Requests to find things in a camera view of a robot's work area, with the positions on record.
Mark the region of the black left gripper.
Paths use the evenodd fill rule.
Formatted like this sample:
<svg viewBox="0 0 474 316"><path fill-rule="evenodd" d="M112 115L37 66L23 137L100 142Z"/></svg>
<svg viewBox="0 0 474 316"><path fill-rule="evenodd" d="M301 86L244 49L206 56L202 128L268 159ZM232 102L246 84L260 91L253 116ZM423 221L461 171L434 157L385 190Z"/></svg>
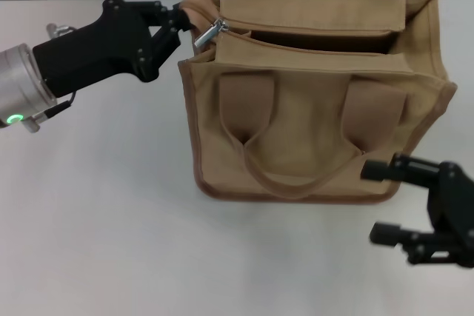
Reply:
<svg viewBox="0 0 474 316"><path fill-rule="evenodd" d="M33 48L47 88L65 96L106 78L129 73L145 83L181 45L178 32L193 29L179 7L160 1L106 0L85 27ZM149 27L160 27L151 37Z"/></svg>

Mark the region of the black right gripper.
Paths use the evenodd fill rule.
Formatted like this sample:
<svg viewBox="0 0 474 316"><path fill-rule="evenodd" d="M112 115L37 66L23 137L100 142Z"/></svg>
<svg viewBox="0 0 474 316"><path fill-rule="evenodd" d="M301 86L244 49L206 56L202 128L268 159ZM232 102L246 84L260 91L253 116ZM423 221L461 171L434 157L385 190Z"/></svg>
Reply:
<svg viewBox="0 0 474 316"><path fill-rule="evenodd" d="M456 263L473 267L473 180L458 164L437 164L396 153L390 162L366 160L361 179L432 187L427 210L433 232L377 222L369 234L372 244L392 248L400 245L412 265Z"/></svg>

